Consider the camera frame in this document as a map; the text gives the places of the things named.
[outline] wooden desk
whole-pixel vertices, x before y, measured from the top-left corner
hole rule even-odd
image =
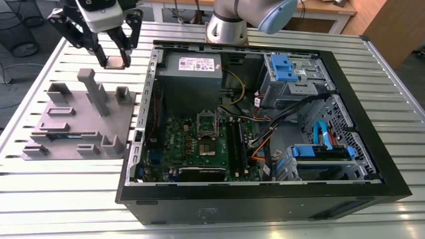
[[[200,0],[200,9],[205,11],[213,10],[213,0]],[[179,9],[196,10],[197,6],[195,0],[177,0]],[[163,9],[175,8],[175,0],[148,0],[143,6],[149,6],[153,9],[153,18],[156,22],[164,22],[163,20]],[[299,4],[297,12],[293,17],[300,17],[303,12],[303,5]],[[304,18],[321,19],[333,21],[329,33],[340,34],[350,16],[357,14],[356,9],[348,2],[345,7],[334,6],[332,2],[323,2],[321,0],[308,0],[305,2],[305,16]]]

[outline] black cable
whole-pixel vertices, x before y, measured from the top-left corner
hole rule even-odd
[[[203,14],[201,14],[201,10],[200,10],[200,0],[195,0],[195,2],[197,4],[199,21],[200,21],[200,24],[203,24]]]
[[[303,10],[301,10],[300,21],[299,21],[299,25],[296,27],[296,30],[300,29],[301,23],[303,23],[304,17],[305,17],[305,3],[304,3],[304,0],[300,0],[300,1],[301,1],[301,5],[303,5]]]
[[[176,14],[172,8],[168,8],[168,11],[171,11],[173,14]]]
[[[312,101],[316,100],[324,100],[327,98],[329,98],[329,96],[332,95],[332,92],[327,92],[323,93],[320,95],[316,96],[308,96],[305,97],[303,100],[297,101],[296,103],[293,103],[291,106],[288,106],[281,113],[272,119],[272,121],[268,124],[268,131],[264,132],[263,134],[260,134],[260,136],[253,139],[251,144],[256,144],[263,138],[265,138],[269,133],[273,132],[273,130],[276,129],[276,127],[279,126],[279,120],[284,120],[288,116],[291,116],[292,114],[297,113],[300,111],[300,109]]]
[[[180,15],[179,15],[177,0],[175,0],[175,7],[176,7],[177,19],[179,19],[179,22],[180,22],[180,21],[183,21],[183,18],[181,18]]]
[[[243,116],[247,116],[245,113],[244,113],[244,111],[243,111],[241,108],[239,107],[239,105],[235,104],[233,106],[235,106],[235,108],[239,110],[240,114],[241,114]]]
[[[271,170],[269,175],[264,173],[263,178],[264,178],[264,181],[272,181],[273,161],[272,161],[272,152],[271,152],[271,140],[264,144],[263,150],[264,150],[265,166]]]
[[[252,120],[252,121],[257,121],[257,122],[261,122],[263,120],[259,120],[259,119],[253,119],[253,118],[251,118],[251,117],[248,117],[248,116],[240,116],[240,115],[237,115],[237,114],[235,114],[233,112],[231,112],[225,107],[223,107],[223,106],[219,106],[223,110],[224,110],[224,112],[228,114],[228,115],[231,115],[231,116],[233,116],[233,117],[239,117],[239,118],[244,118],[244,119],[248,119],[248,120]]]
[[[3,67],[1,62],[0,62],[0,67],[1,67],[1,77],[3,77],[4,85],[5,85],[7,87],[11,87],[11,86],[15,84],[15,81],[13,81],[13,79],[12,79],[9,83],[5,82],[5,73],[4,73],[4,67]]]

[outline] floor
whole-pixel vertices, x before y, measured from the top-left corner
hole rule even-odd
[[[40,11],[44,17],[48,16],[51,10],[56,5],[56,2],[52,1],[39,1]],[[0,1],[0,12],[8,11],[4,2]],[[144,21],[153,21],[152,9],[144,7]],[[180,16],[184,20],[191,20],[195,12],[187,10],[180,12]],[[211,18],[211,12],[205,13],[204,20]],[[177,22],[177,19],[173,17],[173,13],[169,10],[164,10],[164,21],[165,22]],[[15,64],[21,63],[36,63],[45,64],[52,51],[60,40],[60,35],[49,24],[31,29],[32,34],[40,44],[39,52],[29,57],[15,58],[7,52],[7,50],[0,46],[0,62],[7,67]],[[27,91],[40,73],[41,67],[33,65],[16,66],[5,70],[5,73],[15,79],[15,84],[11,87],[7,87],[4,84],[0,84],[0,133],[1,128],[5,127],[17,106],[7,107],[17,104],[24,98]],[[396,73],[400,76],[402,82],[409,88],[413,96],[417,101],[425,108],[425,60],[417,59],[412,54],[402,65],[396,69]]]

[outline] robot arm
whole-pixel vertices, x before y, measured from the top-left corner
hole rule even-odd
[[[143,22],[143,11],[133,9],[137,0],[61,0],[61,3],[64,7],[56,8],[47,19],[71,44],[76,48],[84,47],[89,54],[97,57],[104,68],[129,67],[131,53],[137,47]],[[121,27],[124,19],[132,28],[129,37]],[[97,39],[100,32],[109,35],[120,49],[121,57],[105,56]]]
[[[297,0],[215,0],[207,36],[211,42],[245,44],[247,22],[275,34],[287,25]]]
[[[131,53],[137,47],[143,21],[143,11],[133,9],[139,1],[61,0],[64,7],[56,8],[48,17],[71,44],[76,48],[84,47],[105,69],[124,69],[131,65]],[[215,0],[207,29],[208,40],[213,43],[245,44],[247,22],[260,31],[273,34],[288,23],[296,8],[297,0]],[[124,19],[132,28],[129,37],[121,27]],[[109,35],[121,57],[105,56],[97,39],[100,32]]]

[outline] slotted table surface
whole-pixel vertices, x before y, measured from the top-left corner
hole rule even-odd
[[[80,68],[95,69],[105,90],[127,86],[137,92],[128,139],[133,138],[152,41],[205,41],[203,26],[144,23],[127,70],[104,70],[85,49],[61,40],[0,136],[0,237],[424,238],[425,114],[373,45],[356,36],[291,31],[265,35],[252,29],[248,38],[251,45],[334,53],[413,196],[336,221],[143,226],[115,203],[121,159],[23,161],[21,150],[49,100],[45,90],[52,82],[84,89],[76,79]],[[100,40],[105,54],[119,56],[108,36],[100,35]]]

